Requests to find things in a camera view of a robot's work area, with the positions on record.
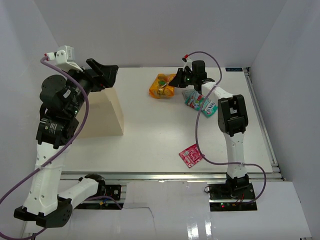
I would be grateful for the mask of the orange yellow snack bag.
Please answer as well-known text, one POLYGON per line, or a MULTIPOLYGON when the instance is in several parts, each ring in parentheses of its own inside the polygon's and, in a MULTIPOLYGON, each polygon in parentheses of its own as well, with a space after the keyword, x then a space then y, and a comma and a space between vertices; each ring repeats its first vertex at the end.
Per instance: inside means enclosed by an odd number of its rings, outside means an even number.
POLYGON ((175 95, 175 87, 169 83, 176 76, 175 73, 159 73, 149 88, 149 95, 154 99, 169 99, 175 95))

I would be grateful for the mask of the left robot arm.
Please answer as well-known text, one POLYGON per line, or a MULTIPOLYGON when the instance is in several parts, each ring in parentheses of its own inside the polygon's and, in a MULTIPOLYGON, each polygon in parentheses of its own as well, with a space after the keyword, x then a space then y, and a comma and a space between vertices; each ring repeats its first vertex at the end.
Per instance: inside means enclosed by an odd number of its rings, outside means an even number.
POLYGON ((39 95, 40 121, 36 133, 35 175, 24 204, 14 211, 16 219, 35 222, 43 228, 61 228, 72 211, 86 199, 105 196, 106 183, 98 174, 87 174, 66 191, 58 192, 68 147, 84 127, 76 119, 88 95, 111 88, 116 82, 118 65, 103 65, 93 58, 89 68, 63 70, 48 76, 39 95))

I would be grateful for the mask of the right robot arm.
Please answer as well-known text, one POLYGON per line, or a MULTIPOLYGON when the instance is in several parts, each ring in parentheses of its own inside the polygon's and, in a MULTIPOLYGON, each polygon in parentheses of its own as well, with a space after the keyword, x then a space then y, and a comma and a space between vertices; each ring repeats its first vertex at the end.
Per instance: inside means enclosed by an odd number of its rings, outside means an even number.
POLYGON ((203 88, 208 90, 201 105, 213 95, 213 103, 217 106, 217 124, 223 133, 226 150, 227 166, 225 192, 226 195, 236 200, 243 195, 244 189, 249 186, 248 171, 244 159, 244 136, 249 124, 245 98, 233 95, 218 86, 218 82, 208 77, 206 64, 203 60, 191 60, 185 56, 184 66, 177 70, 176 76, 169 85, 176 88, 193 86, 199 94, 203 88))

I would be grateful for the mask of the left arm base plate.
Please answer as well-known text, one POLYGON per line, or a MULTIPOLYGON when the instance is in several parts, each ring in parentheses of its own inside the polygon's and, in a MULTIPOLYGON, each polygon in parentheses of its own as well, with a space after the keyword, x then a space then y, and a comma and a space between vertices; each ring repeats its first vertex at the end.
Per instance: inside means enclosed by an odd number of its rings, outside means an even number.
POLYGON ((105 187, 103 197, 92 197, 91 200, 86 200, 79 204, 77 210, 121 210, 125 197, 126 187, 120 184, 109 184, 105 187))

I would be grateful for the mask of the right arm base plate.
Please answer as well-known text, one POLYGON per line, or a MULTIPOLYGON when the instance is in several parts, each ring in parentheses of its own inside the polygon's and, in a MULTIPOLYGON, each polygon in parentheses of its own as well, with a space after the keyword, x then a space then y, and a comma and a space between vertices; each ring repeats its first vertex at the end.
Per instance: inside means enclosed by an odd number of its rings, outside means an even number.
POLYGON ((209 197, 211 212, 247 212, 257 211, 257 203, 252 202, 256 195, 253 185, 230 193, 224 183, 209 184, 203 189, 209 197))

